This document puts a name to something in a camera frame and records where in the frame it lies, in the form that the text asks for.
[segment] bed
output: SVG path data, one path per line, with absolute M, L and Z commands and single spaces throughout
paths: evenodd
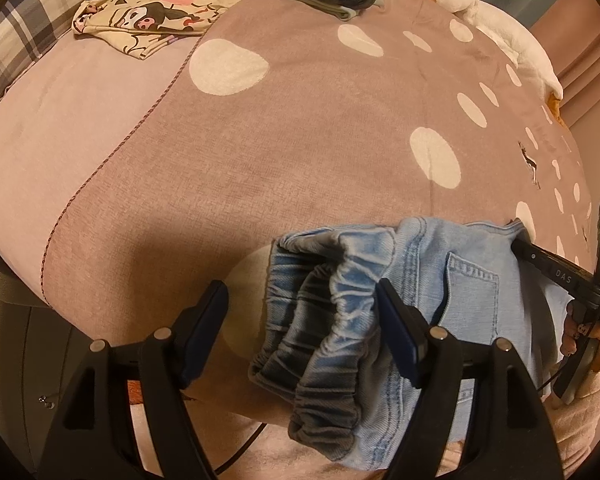
M 246 376 L 270 241 L 285 232 L 520 218 L 591 269 L 590 195 L 548 87 L 439 3 L 384 0 L 342 22 L 244 0 L 142 61 L 66 33 L 75 4 L 32 35 L 0 99 L 0 256 L 112 344 L 225 280 L 230 312 L 189 395 L 288 417 Z

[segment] polka dot blanket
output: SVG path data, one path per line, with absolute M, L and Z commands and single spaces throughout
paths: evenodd
M 187 393 L 283 426 L 290 406 L 247 378 L 274 238 L 517 217 L 536 244 L 591 265 L 573 137 L 493 41 L 432 0 L 384 0 L 346 23 L 292 0 L 239 2 L 75 189 L 39 294 L 121 344 L 226 280 L 229 315 Z

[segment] jeans pocket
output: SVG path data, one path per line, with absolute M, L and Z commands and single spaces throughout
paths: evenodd
M 457 254 L 445 266 L 446 302 L 438 325 L 457 339 L 491 344 L 498 326 L 498 275 Z M 473 395 L 474 382 L 462 381 L 458 400 Z

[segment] pink curtain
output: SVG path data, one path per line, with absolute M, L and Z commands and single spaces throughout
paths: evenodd
M 600 6 L 595 0 L 557 0 L 531 27 L 563 88 L 560 114 L 573 126 L 600 101 Z

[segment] light blue jeans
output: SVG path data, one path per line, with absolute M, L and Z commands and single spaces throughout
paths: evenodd
M 374 289 L 402 300 L 458 339 L 513 342 L 539 384 L 557 361 L 571 299 L 510 250 L 525 237 L 500 227 L 408 218 L 397 228 L 343 226 L 289 234 L 272 248 L 267 331 L 251 379 L 293 404 L 292 439 L 361 470 L 386 468 L 419 390 L 381 341 Z M 462 382 L 450 442 L 466 434 L 473 381 Z

